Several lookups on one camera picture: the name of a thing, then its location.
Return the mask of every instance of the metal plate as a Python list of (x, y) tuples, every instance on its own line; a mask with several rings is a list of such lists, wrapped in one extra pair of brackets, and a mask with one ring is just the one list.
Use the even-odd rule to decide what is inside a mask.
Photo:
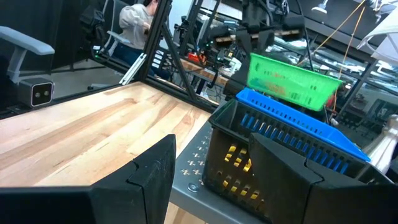
[(263, 223), (203, 186), (211, 132), (210, 123), (205, 123), (178, 157), (170, 202), (209, 224)]

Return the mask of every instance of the wooden table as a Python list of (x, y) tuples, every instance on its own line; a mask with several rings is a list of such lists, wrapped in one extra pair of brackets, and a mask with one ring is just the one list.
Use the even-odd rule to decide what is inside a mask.
[(1, 120), (0, 186), (93, 184), (167, 134), (179, 155), (209, 116), (134, 83)]
[[(181, 63), (182, 63), (182, 66), (186, 70), (189, 70), (189, 71), (197, 70), (197, 71), (195, 71), (197, 74), (202, 75), (206, 78), (209, 78), (210, 80), (214, 79), (214, 76), (215, 76), (214, 73), (208, 72), (205, 69), (201, 69), (201, 66), (199, 66), (199, 65), (195, 65), (194, 63), (189, 62), (188, 60), (185, 60), (185, 59), (181, 59)], [(227, 78), (224, 78), (221, 75), (219, 75), (217, 77), (216, 83), (219, 85), (225, 86), (227, 81), (228, 81)]]

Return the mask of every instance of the black bin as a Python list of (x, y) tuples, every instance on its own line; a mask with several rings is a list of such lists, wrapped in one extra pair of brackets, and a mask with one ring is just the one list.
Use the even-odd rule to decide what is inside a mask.
[(354, 179), (357, 184), (391, 184), (367, 162), (236, 100), (229, 100), (209, 122), (213, 134), (202, 177), (204, 185), (264, 221), (271, 222), (272, 205), (265, 200), (266, 192), (261, 192), (258, 178), (262, 178), (262, 173), (279, 171), (253, 172), (249, 136), (254, 130), (305, 161), (342, 178)]

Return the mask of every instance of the green basket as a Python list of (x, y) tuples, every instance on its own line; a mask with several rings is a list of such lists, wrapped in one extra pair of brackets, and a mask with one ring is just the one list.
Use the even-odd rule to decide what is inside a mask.
[(251, 54), (248, 87), (319, 111), (343, 81)]

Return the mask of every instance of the red object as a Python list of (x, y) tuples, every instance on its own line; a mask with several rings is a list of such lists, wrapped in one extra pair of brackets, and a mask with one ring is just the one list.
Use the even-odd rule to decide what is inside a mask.
[(193, 62), (200, 63), (199, 58), (196, 54), (188, 53), (188, 59)]
[(331, 95), (331, 96), (329, 97), (328, 102), (326, 103), (326, 107), (331, 107), (331, 106), (333, 106), (334, 102), (335, 102), (335, 96), (334, 96), (334, 95)]

